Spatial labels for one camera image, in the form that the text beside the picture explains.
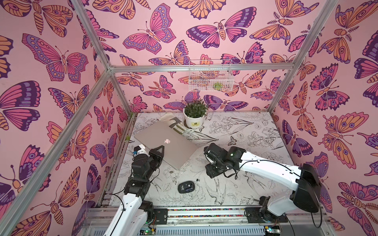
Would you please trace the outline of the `silver laptop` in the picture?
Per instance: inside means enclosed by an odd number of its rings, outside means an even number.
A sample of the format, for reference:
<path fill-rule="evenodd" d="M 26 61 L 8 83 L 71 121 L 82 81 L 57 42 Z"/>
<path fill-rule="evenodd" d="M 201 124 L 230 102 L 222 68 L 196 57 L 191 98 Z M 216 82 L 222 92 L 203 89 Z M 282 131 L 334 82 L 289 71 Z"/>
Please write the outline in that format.
<path fill-rule="evenodd" d="M 164 146 L 163 160 L 176 170 L 179 170 L 197 150 L 193 142 L 161 121 L 138 132 L 134 137 L 149 149 Z"/>

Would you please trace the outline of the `black wireless mouse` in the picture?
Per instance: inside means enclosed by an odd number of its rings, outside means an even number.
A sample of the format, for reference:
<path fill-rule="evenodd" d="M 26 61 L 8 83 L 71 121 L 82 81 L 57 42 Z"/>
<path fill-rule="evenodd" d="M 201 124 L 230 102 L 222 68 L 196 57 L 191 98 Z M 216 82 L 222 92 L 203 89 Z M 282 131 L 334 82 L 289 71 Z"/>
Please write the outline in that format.
<path fill-rule="evenodd" d="M 195 183 L 193 181 L 182 182 L 178 185 L 178 192 L 180 194 L 191 193 L 195 190 Z"/>

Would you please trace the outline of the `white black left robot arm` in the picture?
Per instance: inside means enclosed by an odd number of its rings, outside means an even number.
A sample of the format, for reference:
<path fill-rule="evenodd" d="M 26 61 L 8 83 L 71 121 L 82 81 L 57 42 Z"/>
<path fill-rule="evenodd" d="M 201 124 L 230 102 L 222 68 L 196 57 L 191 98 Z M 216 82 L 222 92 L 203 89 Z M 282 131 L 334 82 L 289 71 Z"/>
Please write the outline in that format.
<path fill-rule="evenodd" d="M 113 217 L 105 236 L 137 236 L 145 224 L 155 219 L 154 206 L 145 197 L 151 186 L 151 176 L 158 170 L 164 157 L 164 146 L 146 151 L 144 145 L 134 148 L 132 172 L 118 197 L 121 204 Z"/>

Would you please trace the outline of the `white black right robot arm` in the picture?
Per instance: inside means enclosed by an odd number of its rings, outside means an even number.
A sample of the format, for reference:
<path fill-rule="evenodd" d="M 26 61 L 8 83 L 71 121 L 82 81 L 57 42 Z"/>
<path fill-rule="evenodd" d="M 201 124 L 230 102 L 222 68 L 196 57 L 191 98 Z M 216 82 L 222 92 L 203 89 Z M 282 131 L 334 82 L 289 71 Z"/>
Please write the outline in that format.
<path fill-rule="evenodd" d="M 276 221 L 287 212 L 300 209 L 308 213 L 321 212 L 321 187 L 319 175 L 309 164 L 302 166 L 286 165 L 259 157 L 243 148 L 232 146 L 225 150 L 215 143 L 204 148 L 206 174 L 210 178 L 226 175 L 233 171 L 232 177 L 239 172 L 249 172 L 268 178 L 286 187 L 280 195 L 262 196 L 259 199 L 258 216 L 265 222 Z"/>

